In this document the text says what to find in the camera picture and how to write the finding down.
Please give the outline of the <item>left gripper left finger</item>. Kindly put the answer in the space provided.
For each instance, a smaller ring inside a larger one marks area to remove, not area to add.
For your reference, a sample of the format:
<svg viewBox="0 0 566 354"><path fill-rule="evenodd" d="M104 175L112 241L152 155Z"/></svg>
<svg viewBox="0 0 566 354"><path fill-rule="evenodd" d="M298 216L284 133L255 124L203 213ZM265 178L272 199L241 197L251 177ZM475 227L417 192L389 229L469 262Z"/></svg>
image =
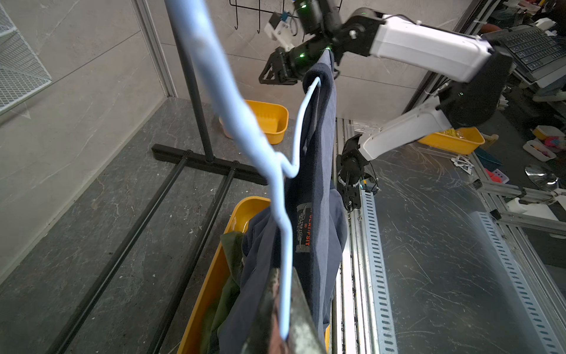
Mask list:
<svg viewBox="0 0 566 354"><path fill-rule="evenodd" d="M283 353L283 339L279 333L279 275L271 269L264 292L241 353Z"/></svg>

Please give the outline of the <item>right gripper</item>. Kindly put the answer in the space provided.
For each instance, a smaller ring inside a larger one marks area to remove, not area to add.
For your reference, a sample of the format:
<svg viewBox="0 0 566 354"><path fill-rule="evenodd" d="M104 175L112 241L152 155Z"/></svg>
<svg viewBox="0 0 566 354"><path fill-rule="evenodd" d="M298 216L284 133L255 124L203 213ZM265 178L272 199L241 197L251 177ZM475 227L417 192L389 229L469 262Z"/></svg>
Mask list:
<svg viewBox="0 0 566 354"><path fill-rule="evenodd" d="M266 65L259 75L259 82L273 86L292 86L299 82L296 63L299 59L297 50L286 51L277 47L269 56Z"/></svg>

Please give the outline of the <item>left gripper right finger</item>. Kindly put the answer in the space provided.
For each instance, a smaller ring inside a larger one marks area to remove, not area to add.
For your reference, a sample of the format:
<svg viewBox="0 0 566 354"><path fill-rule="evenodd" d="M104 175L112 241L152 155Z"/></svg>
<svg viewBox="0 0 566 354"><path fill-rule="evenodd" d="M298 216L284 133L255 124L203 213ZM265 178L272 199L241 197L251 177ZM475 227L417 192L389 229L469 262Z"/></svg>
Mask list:
<svg viewBox="0 0 566 354"><path fill-rule="evenodd" d="M324 343L318 336L315 323L312 320L310 308L299 276L292 270L290 303L290 329L287 338L289 353L326 353Z"/></svg>

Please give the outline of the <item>green tank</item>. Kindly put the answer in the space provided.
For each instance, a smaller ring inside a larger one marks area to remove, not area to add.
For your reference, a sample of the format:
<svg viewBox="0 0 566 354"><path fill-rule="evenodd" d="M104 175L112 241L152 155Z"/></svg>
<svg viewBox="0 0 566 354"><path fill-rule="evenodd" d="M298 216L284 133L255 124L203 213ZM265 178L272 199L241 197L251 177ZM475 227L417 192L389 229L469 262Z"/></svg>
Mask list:
<svg viewBox="0 0 566 354"><path fill-rule="evenodd" d="M221 352L221 328L240 294L244 237L238 231L221 236L219 254L213 264L216 269L211 276L212 302L206 308L200 329L199 353Z"/></svg>

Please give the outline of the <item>light blue wire hanger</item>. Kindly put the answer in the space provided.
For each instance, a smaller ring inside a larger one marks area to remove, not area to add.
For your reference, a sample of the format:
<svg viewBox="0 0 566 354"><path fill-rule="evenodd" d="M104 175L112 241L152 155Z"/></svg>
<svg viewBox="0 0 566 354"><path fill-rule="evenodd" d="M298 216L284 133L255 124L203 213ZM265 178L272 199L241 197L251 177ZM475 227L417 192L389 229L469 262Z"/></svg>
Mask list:
<svg viewBox="0 0 566 354"><path fill-rule="evenodd" d="M293 227L285 209L284 178L299 172L300 139L296 133L293 159L272 149L249 105L243 100L204 1L167 1L177 47L190 55L212 98L213 106L237 146L268 182L272 215L281 235L279 334L290 333L293 268Z"/></svg>

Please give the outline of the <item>navy blue tank top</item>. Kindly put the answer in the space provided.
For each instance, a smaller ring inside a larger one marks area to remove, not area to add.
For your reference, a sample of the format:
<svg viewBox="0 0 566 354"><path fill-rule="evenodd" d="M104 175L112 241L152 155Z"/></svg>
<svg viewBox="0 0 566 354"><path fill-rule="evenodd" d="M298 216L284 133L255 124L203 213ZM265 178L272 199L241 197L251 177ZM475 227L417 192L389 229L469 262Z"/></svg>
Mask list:
<svg viewBox="0 0 566 354"><path fill-rule="evenodd" d="M302 123L300 166L297 177L285 183L285 205L293 227L293 268L296 270L309 313L320 340L330 324L334 287L348 238L346 212L333 176L336 88L333 54L324 50L318 63L305 75L309 85L316 78L321 87L314 93ZM218 340L221 353L238 353L252 332L258 309L259 290L268 270L279 265L276 224L269 209L253 219L243 252L241 292Z"/></svg>

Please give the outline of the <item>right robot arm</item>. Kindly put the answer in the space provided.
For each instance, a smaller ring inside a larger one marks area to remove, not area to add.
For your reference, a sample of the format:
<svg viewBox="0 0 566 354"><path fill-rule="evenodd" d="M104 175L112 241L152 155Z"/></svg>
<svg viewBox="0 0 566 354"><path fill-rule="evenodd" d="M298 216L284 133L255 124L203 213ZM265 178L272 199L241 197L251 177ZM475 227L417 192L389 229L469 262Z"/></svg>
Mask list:
<svg viewBox="0 0 566 354"><path fill-rule="evenodd" d="M513 67L512 56L502 47L477 35L367 7L358 8L346 21L333 1L295 1L293 7L309 39L296 47L276 48L259 76L262 84L308 82L312 67L324 55L330 56L336 73L346 53L426 71L400 117L345 142L337 161L337 188L348 211L361 207L361 181L371 161L434 133L480 125L498 107Z"/></svg>

